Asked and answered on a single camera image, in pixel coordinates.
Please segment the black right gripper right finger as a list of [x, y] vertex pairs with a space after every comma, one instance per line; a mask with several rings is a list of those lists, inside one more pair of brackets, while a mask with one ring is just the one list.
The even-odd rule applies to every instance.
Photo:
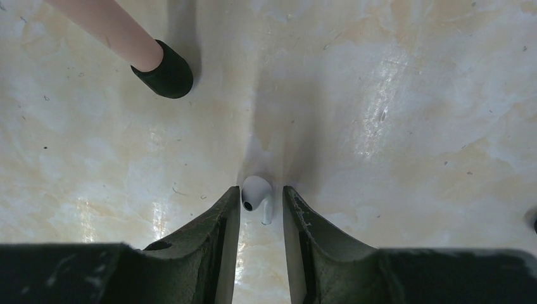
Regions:
[[282, 190], [293, 303], [535, 303], [536, 258], [525, 251], [374, 248]]

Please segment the white earbud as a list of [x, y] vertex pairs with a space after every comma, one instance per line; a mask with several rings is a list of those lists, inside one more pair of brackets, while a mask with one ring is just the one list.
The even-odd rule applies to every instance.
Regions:
[[257, 175], [245, 178], [241, 190], [242, 206], [247, 212], [261, 208], [263, 225], [272, 223], [274, 201], [274, 190], [266, 179]]

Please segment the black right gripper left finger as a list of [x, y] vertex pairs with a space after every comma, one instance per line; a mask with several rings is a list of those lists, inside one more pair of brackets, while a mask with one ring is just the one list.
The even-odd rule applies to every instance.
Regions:
[[145, 249], [125, 243], [1, 245], [2, 303], [230, 303], [240, 219], [230, 187]]

